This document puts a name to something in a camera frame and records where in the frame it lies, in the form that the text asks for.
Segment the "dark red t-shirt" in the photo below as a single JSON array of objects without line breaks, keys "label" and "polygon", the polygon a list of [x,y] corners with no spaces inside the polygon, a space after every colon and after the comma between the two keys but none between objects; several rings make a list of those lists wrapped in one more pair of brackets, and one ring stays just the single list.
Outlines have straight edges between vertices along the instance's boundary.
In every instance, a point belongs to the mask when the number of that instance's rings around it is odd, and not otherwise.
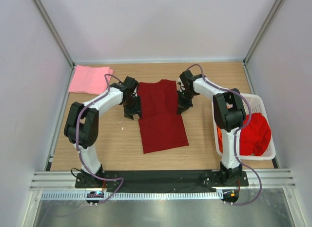
[{"label": "dark red t-shirt", "polygon": [[189,145],[182,116],[177,112],[174,81],[140,82],[137,95],[141,100],[138,123],[144,154]]}]

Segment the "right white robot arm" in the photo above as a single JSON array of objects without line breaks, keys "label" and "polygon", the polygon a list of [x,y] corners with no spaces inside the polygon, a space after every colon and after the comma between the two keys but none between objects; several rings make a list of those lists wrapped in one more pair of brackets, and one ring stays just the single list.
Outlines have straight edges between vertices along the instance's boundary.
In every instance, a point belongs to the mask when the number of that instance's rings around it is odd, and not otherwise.
[{"label": "right white robot arm", "polygon": [[214,122],[222,133],[219,179],[223,185],[231,186],[242,176],[242,164],[237,160],[238,130],[243,126],[246,112],[239,90],[223,88],[201,74],[193,75],[190,70],[180,74],[178,85],[178,114],[193,106],[192,99],[196,95],[203,95],[212,101]]}]

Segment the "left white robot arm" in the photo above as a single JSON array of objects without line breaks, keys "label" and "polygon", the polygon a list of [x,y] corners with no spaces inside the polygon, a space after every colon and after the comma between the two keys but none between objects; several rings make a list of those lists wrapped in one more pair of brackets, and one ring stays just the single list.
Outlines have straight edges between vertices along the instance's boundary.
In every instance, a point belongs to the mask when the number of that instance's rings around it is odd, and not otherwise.
[{"label": "left white robot arm", "polygon": [[74,102],[64,127],[64,135],[75,146],[81,169],[76,177],[75,187],[100,187],[111,181],[104,177],[95,143],[98,138],[100,117],[116,105],[123,106],[124,117],[142,117],[140,97],[137,96],[138,81],[127,76],[124,81],[113,83],[99,96],[84,103]]}]

